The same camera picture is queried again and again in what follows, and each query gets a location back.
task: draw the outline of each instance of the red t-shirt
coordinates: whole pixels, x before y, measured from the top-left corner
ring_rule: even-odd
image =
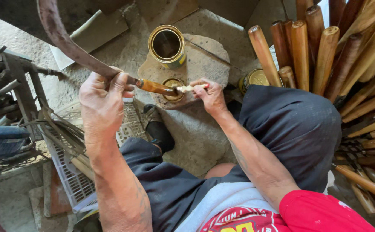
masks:
[[[211,218],[200,232],[375,231],[345,203],[332,196],[297,190],[279,205],[279,214],[252,207],[231,207]]]

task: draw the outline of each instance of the black shorts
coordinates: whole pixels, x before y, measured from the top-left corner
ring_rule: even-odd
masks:
[[[239,122],[271,150],[301,189],[324,192],[341,139],[340,114],[318,95],[290,88],[251,85]],[[164,162],[159,148],[137,138],[120,148],[149,196],[153,231],[171,232],[215,185],[250,182],[240,166],[224,177],[199,179]]]

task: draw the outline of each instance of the forearm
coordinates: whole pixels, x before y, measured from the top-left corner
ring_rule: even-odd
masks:
[[[242,170],[267,201],[278,209],[288,192],[299,189],[288,170],[230,112],[224,111],[214,118],[228,137]]]
[[[152,231],[149,198],[114,138],[87,145],[103,231]]]

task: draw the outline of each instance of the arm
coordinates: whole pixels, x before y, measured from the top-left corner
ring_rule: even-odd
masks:
[[[198,84],[209,83],[204,90]],[[277,157],[253,137],[227,110],[220,85],[204,78],[192,82],[194,95],[201,98],[206,111],[219,123],[230,141],[242,170],[277,210],[282,198],[292,190],[299,190],[288,170]]]
[[[120,73],[106,89],[106,79],[92,73],[80,88],[87,154],[95,175],[103,231],[152,231],[149,198],[130,170],[115,139],[123,120],[122,97],[134,88]]]

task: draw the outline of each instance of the blue object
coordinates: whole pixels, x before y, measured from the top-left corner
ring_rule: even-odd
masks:
[[[27,129],[18,126],[0,126],[0,158],[16,155],[30,137]]]

